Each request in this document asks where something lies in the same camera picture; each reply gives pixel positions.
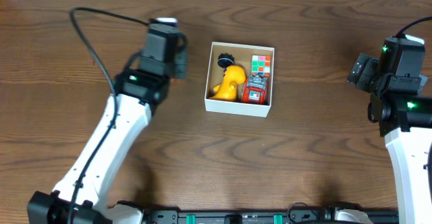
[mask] white box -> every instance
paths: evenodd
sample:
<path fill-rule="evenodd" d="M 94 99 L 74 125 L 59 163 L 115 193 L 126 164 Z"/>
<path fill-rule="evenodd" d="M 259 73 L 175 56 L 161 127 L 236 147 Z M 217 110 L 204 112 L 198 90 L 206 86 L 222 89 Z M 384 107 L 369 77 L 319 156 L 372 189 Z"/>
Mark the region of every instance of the white box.
<path fill-rule="evenodd" d="M 217 65 L 217 58 L 221 53 L 229 53 L 234 56 L 235 64 L 241 65 L 246 77 L 249 77 L 251 71 L 251 60 L 253 55 L 271 56 L 271 73 L 267 81 L 267 93 L 264 105 L 254 105 L 248 103 L 227 102 L 213 100 L 212 88 L 222 82 L 223 68 Z M 237 115 L 249 115 L 257 117 L 266 117 L 271 107 L 271 94 L 273 89 L 273 64 L 275 60 L 275 49 L 269 47 L 260 47 L 252 45 L 237 45 L 230 43 L 213 42 L 211 44 L 209 72 L 207 73 L 207 83 L 205 87 L 205 109 L 210 112 L 233 113 Z M 244 84 L 239 85 L 238 98 L 243 93 Z"/>

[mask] wooden table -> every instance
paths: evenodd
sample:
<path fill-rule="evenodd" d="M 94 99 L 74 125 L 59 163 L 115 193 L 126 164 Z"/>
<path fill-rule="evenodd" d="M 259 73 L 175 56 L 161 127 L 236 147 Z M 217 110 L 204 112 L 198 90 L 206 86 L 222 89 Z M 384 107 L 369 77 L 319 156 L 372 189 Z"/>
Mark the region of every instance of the wooden table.
<path fill-rule="evenodd" d="M 190 41 L 188 78 L 133 145 L 110 204 L 397 207 L 390 158 L 367 120 L 369 96 L 346 76 L 360 52 L 379 56 L 386 37 L 430 16 L 432 0 L 0 0 L 0 223 L 27 222 L 33 192 L 49 193 L 64 176 L 105 107 L 109 88 L 72 29 L 74 6 L 175 16 Z M 112 76 L 143 46 L 140 25 L 79 19 Z M 431 28 L 410 33 L 432 43 Z M 275 47 L 267 118 L 205 111 L 212 41 Z M 423 73 L 432 76 L 430 54 Z"/>

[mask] red toy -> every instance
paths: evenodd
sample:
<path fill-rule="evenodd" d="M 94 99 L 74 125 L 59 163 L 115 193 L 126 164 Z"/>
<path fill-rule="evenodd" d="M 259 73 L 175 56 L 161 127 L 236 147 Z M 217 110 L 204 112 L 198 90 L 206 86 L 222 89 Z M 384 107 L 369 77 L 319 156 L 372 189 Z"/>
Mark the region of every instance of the red toy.
<path fill-rule="evenodd" d="M 250 75 L 244 83 L 242 103 L 264 104 L 267 78 Z"/>

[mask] green indicator light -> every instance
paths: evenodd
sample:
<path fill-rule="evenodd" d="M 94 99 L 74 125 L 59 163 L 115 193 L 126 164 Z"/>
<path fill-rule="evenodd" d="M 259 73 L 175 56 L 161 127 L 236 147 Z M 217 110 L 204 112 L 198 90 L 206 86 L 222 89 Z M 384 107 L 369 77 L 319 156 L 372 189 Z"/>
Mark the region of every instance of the green indicator light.
<path fill-rule="evenodd" d="M 412 109 L 413 107 L 416 107 L 416 105 L 414 103 L 411 102 L 407 102 L 406 105 L 408 106 L 408 108 Z"/>

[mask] yellow toy dinosaur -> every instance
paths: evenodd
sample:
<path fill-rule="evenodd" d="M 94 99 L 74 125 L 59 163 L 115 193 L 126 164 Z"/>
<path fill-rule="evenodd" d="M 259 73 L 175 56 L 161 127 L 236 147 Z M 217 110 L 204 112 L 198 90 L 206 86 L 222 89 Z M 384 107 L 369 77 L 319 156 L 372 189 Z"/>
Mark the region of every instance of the yellow toy dinosaur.
<path fill-rule="evenodd" d="M 237 99 L 237 85 L 244 83 L 246 74 L 238 65 L 230 65 L 224 72 L 222 83 L 213 88 L 216 95 L 210 99 L 234 102 Z"/>

